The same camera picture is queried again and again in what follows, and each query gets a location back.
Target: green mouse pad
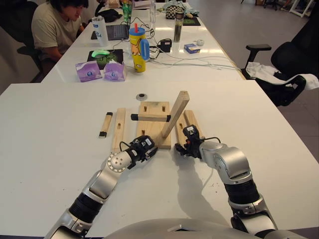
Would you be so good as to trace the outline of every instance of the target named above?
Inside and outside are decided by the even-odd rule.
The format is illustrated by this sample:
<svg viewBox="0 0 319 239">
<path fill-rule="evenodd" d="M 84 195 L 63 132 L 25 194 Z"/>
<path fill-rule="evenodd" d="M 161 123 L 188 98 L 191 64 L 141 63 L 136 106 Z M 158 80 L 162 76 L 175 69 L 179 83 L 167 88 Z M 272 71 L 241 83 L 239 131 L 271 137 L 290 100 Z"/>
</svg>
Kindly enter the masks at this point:
<svg viewBox="0 0 319 239">
<path fill-rule="evenodd" d="M 184 18 L 183 26 L 200 26 L 197 17 Z"/>
<path fill-rule="evenodd" d="M 114 51 L 108 51 L 110 51 L 111 53 L 101 58 L 92 57 L 93 51 L 90 51 L 87 61 L 97 61 L 100 70 L 103 70 L 105 65 L 109 63 L 111 60 L 115 60 L 121 64 L 123 63 L 123 49 L 115 49 Z"/>
</svg>

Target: black charger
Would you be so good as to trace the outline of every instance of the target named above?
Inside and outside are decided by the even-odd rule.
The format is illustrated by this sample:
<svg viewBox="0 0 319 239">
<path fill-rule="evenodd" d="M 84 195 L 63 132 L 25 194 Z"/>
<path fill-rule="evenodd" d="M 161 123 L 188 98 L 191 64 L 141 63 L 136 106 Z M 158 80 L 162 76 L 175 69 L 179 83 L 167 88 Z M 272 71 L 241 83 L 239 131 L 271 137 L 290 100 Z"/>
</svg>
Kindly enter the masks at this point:
<svg viewBox="0 0 319 239">
<path fill-rule="evenodd" d="M 158 48 L 161 49 L 163 52 L 170 52 L 171 48 L 171 39 L 163 39 L 159 41 Z"/>
</svg>

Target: yellow tumbler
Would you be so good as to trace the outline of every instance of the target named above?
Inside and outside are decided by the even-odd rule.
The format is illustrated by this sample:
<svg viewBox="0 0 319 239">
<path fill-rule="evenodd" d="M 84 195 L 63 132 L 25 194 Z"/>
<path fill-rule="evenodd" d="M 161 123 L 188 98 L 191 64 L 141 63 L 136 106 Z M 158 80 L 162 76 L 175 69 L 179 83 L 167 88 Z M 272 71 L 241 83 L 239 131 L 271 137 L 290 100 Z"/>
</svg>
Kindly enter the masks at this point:
<svg viewBox="0 0 319 239">
<path fill-rule="evenodd" d="M 145 37 L 145 29 L 136 26 L 129 33 L 134 68 L 136 72 L 143 72 L 146 69 L 145 61 L 150 58 L 150 45 Z"/>
</svg>

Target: cup handle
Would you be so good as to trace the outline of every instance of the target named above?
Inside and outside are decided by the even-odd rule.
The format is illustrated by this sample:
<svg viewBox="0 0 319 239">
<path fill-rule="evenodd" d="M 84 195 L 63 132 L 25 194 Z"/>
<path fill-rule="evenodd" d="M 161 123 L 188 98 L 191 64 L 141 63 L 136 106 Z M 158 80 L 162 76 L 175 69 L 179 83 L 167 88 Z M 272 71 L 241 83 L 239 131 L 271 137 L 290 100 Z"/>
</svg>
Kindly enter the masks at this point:
<svg viewBox="0 0 319 239">
<path fill-rule="evenodd" d="M 146 61 L 150 58 L 150 44 L 146 39 L 141 40 L 141 56 Z"/>
</svg>

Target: tissue box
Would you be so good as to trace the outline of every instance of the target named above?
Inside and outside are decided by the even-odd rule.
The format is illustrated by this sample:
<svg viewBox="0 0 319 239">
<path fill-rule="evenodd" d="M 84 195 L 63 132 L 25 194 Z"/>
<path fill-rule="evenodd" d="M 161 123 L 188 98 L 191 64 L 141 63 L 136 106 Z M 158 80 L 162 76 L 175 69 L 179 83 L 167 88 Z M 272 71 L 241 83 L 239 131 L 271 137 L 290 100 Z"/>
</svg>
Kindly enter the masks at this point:
<svg viewBox="0 0 319 239">
<path fill-rule="evenodd" d="M 104 67 L 104 80 L 125 81 L 126 73 L 124 64 L 112 60 Z"/>
<path fill-rule="evenodd" d="M 184 45 L 184 49 L 190 54 L 200 52 L 200 48 L 195 44 L 186 44 Z"/>
<path fill-rule="evenodd" d="M 98 63 L 96 61 L 78 63 L 75 65 L 75 68 L 81 82 L 102 78 Z"/>
</svg>

